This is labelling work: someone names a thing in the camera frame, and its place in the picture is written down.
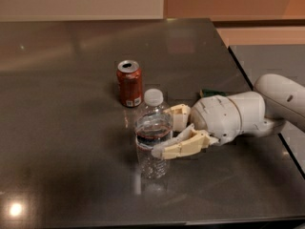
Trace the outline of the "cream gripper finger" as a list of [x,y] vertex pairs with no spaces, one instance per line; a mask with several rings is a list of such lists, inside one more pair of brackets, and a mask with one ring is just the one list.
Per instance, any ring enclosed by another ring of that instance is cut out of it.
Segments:
[[187,127],[190,112],[191,108],[185,104],[172,106],[165,111],[166,114],[170,114],[173,118],[173,130],[175,132],[182,132]]
[[205,130],[196,130],[191,124],[178,136],[154,145],[151,154],[153,157],[165,160],[192,156],[218,142],[218,138],[211,136]]

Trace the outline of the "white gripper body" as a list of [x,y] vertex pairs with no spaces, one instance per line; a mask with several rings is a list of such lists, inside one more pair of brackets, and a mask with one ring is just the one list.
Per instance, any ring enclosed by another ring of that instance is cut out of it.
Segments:
[[218,139],[221,146],[233,141],[241,133],[241,115],[229,98],[221,95],[205,97],[192,107],[190,121],[196,130],[205,130]]

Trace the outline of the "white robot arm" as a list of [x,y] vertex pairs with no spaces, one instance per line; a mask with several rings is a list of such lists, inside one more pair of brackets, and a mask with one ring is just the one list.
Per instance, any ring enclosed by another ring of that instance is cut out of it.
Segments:
[[156,158],[192,156],[239,135],[278,134],[286,122],[305,131],[305,87],[278,74],[264,74],[251,92],[203,97],[192,107],[173,106],[170,113],[179,135],[155,145]]

